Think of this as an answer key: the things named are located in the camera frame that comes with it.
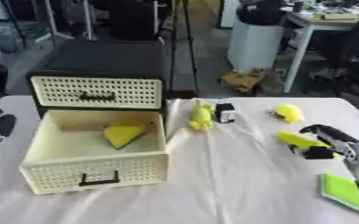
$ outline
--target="desk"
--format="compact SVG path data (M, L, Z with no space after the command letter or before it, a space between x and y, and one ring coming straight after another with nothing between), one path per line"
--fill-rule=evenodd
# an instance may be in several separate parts
M297 76L299 66L305 55L307 45L314 31L349 31L359 19L350 20L319 20L314 18L304 18L300 14L289 12L287 19L305 28L305 32L299 41L297 52L295 53L292 65L285 80L285 93L289 93L292 84Z
M0 224L359 224L359 214L317 196L315 175L350 177L340 160L306 161L276 138L278 130L335 126L359 139L359 111L333 98L229 98L236 122L195 133L185 125L197 102L169 101L168 182L34 195L18 164L39 124L32 98L9 96L0 108L18 118L0 148ZM271 117L276 104L304 110L303 123Z

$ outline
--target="green block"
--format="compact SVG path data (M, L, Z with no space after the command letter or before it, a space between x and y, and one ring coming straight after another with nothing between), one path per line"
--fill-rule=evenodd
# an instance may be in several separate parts
M320 175L321 195L359 212L359 189L355 182L334 174Z

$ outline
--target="green sponge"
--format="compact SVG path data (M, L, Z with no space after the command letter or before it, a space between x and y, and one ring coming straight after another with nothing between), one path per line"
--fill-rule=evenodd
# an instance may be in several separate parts
M359 189L355 182L333 174L320 175L321 196L359 212Z
M104 135L117 150L121 150L145 132L146 127L143 124L138 126L110 126L104 130Z

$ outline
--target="open drawer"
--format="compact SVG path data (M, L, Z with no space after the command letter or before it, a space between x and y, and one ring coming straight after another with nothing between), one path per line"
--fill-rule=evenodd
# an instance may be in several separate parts
M107 126L140 122L147 132L121 150L103 135ZM20 170L41 194L163 182L167 166L159 112L49 110Z

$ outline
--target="small black cube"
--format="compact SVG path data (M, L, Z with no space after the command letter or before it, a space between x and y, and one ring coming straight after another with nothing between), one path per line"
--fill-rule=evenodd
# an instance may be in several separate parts
M233 123L235 109L231 103L218 103L215 108L215 119L218 123Z

